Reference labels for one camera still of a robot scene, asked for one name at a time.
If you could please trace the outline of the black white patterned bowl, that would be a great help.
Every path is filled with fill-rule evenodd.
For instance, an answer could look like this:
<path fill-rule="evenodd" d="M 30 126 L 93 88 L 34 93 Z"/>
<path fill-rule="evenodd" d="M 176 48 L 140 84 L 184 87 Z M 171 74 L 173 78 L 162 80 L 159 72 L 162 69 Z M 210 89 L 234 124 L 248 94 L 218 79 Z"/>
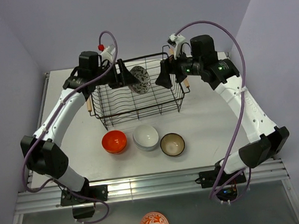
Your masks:
<path fill-rule="evenodd" d="M 134 66 L 130 73 L 139 80 L 139 83 L 129 86 L 129 89 L 136 94 L 146 94 L 150 89 L 150 76 L 147 70 L 139 65 Z"/>

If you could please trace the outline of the brown bowl beige inside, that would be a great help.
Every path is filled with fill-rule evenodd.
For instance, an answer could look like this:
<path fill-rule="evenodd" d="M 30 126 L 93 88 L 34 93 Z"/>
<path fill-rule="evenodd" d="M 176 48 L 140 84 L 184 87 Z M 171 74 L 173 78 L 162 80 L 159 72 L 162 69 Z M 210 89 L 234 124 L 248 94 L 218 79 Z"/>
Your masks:
<path fill-rule="evenodd" d="M 167 133 L 160 141 L 161 151 L 170 157 L 178 157 L 185 150 L 185 141 L 180 134 Z"/>

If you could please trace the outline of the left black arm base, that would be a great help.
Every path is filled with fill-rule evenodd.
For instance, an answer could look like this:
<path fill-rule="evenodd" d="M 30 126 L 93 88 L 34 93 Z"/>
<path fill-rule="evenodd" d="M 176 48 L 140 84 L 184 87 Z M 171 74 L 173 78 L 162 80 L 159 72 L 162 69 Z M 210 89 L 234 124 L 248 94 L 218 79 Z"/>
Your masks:
<path fill-rule="evenodd" d="M 90 222 L 97 212 L 97 204 L 101 203 L 106 207 L 105 214 L 100 220 L 104 220 L 110 211 L 110 207 L 105 202 L 108 199 L 108 186 L 92 186 L 83 192 L 73 192 L 69 190 L 61 191 L 61 207 L 72 207 L 73 218 L 77 221 Z"/>

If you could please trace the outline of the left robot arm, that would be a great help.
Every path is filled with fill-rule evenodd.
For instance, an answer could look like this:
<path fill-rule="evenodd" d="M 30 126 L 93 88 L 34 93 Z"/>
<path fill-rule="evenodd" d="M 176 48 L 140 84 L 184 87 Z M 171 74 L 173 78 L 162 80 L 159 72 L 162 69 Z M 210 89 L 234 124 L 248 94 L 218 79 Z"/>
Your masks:
<path fill-rule="evenodd" d="M 51 181 L 72 191 L 79 203 L 90 199 L 91 189 L 87 178 L 69 166 L 67 155 L 60 149 L 66 131 L 78 110 L 85 104 L 98 85 L 115 89 L 137 83 L 121 59 L 117 48 L 110 45 L 100 50 L 81 52 L 79 64 L 65 80 L 60 97 L 46 121 L 33 135 L 21 140 L 24 156 L 23 169 L 49 177 Z"/>

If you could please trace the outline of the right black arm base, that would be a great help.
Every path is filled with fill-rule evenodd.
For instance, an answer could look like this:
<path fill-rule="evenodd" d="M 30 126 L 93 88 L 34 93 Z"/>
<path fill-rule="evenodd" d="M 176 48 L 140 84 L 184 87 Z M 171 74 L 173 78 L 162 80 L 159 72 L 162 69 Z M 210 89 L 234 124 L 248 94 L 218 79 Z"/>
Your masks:
<path fill-rule="evenodd" d="M 218 183 L 218 187 L 220 187 L 223 183 L 225 183 L 227 180 L 229 180 L 231 177 L 233 177 L 237 173 L 234 172 L 232 174 L 226 174 L 223 173 L 220 181 Z M 214 169 L 213 171 L 202 171 L 198 173 L 198 178 L 195 180 L 196 184 L 199 184 L 201 188 L 212 188 L 217 176 L 218 176 L 218 170 Z M 223 189 L 221 189 L 217 194 L 216 197 L 220 201 L 229 202 L 232 200 L 235 200 L 238 197 L 238 190 L 237 185 L 241 183 L 246 183 L 247 179 L 245 177 L 245 174 L 242 172 L 238 176 L 236 176 L 233 180 L 230 180 Z"/>

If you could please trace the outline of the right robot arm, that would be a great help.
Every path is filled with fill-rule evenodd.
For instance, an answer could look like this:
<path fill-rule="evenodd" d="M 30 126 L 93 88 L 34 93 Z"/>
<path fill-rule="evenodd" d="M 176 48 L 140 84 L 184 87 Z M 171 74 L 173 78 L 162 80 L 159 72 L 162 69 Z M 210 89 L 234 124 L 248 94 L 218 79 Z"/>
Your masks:
<path fill-rule="evenodd" d="M 182 47 L 186 39 L 182 35 L 171 35 L 168 40 L 174 47 L 173 55 L 160 63 L 158 86 L 170 89 L 170 75 L 181 83 L 187 76 L 199 76 L 219 94 L 238 118 L 237 126 L 243 127 L 249 143 L 223 158 L 215 172 L 216 180 L 227 184 L 234 172 L 244 168 L 255 168 L 271 158 L 283 147 L 289 136 L 286 127 L 278 127 L 257 104 L 246 86 L 244 76 L 229 59 L 220 60 L 209 35 L 195 36 L 190 40 L 191 55 Z"/>

